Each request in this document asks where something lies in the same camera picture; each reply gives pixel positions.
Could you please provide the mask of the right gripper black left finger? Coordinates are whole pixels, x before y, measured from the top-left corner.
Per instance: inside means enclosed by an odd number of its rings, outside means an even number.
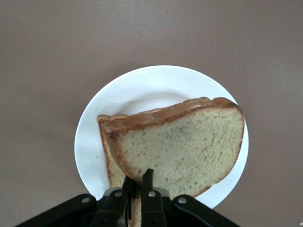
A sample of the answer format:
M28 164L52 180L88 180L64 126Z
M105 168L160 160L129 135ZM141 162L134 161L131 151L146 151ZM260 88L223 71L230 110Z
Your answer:
M90 223L91 227L116 227L120 221L128 226L132 218L132 196L135 193L135 182L124 179L121 187L109 188L104 192L102 199L97 202L97 210Z

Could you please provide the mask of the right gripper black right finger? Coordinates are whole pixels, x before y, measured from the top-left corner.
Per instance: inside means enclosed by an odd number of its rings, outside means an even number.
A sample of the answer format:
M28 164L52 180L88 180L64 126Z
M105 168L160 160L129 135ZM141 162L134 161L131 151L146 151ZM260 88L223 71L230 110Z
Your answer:
M142 227L165 227L166 215L161 193L153 188L153 170L148 169L142 181Z

